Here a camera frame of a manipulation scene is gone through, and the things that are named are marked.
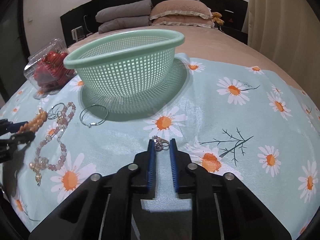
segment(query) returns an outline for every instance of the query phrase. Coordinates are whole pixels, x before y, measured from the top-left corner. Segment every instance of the black headboard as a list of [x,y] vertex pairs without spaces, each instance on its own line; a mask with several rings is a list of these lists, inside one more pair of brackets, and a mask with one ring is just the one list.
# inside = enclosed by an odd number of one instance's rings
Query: black headboard
[[[85,29],[84,16],[86,17],[87,27],[90,32],[97,32],[100,23],[95,20],[95,15],[98,11],[112,6],[133,3],[141,0],[91,0],[77,8],[68,11],[66,14],[60,17],[64,38],[67,46],[70,46],[75,41],[72,39],[71,30],[83,26],[85,34],[88,31]],[[153,6],[165,0],[152,0]],[[237,30],[242,29],[244,23],[245,14],[248,7],[248,2],[244,0],[200,0],[206,6],[208,6],[212,11],[220,12],[225,18],[225,26],[232,27]],[[232,11],[230,14],[225,12],[225,10]]]

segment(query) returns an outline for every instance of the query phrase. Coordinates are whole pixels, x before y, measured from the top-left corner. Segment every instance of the folded gray quilt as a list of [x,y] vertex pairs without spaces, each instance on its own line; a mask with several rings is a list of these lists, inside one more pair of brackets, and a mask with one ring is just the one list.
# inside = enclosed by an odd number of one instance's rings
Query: folded gray quilt
[[150,15],[151,9],[151,0],[143,0],[139,2],[109,7],[97,13],[96,21],[98,23],[105,23],[117,18]]
[[99,34],[115,30],[149,26],[149,16],[125,17],[103,23],[99,26]]

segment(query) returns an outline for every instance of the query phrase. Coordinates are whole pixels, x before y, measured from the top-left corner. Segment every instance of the colander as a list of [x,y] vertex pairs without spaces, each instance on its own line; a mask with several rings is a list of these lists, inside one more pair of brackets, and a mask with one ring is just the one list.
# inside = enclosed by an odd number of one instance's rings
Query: colander
[[63,61],[86,86],[104,96],[130,96],[149,90],[169,71],[176,46],[185,41],[171,30],[135,30],[92,41]]

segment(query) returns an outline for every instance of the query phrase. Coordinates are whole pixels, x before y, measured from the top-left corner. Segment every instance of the floral tablecloth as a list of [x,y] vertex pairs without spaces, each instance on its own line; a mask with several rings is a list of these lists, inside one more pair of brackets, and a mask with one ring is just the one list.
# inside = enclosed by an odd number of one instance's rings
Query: floral tablecloth
[[[160,86],[135,98],[101,98],[79,76],[56,94],[37,95],[26,82],[1,109],[9,121],[31,120],[42,107],[74,102],[76,115],[61,141],[67,160],[58,171],[42,172],[38,187],[28,164],[36,147],[57,126],[48,120],[29,147],[20,146],[14,160],[0,166],[16,213],[31,231],[90,174],[108,175],[133,161],[153,135],[175,138],[193,162],[216,174],[233,172],[273,212],[296,239],[320,205],[320,111],[301,90],[288,86],[261,66],[213,62],[176,55]],[[105,104],[110,113],[100,126],[79,120],[82,109]],[[93,114],[86,121],[99,119]],[[41,155],[56,163],[56,138]],[[176,198],[168,152],[157,154],[156,197],[133,205],[142,239],[190,239],[190,200]]]

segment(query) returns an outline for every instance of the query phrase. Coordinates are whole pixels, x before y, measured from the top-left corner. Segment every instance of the beige curtain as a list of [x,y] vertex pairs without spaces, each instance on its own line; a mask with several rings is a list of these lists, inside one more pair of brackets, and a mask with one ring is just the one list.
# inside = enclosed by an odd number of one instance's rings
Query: beige curtain
[[306,0],[249,0],[248,45],[286,71],[320,107],[320,22]]

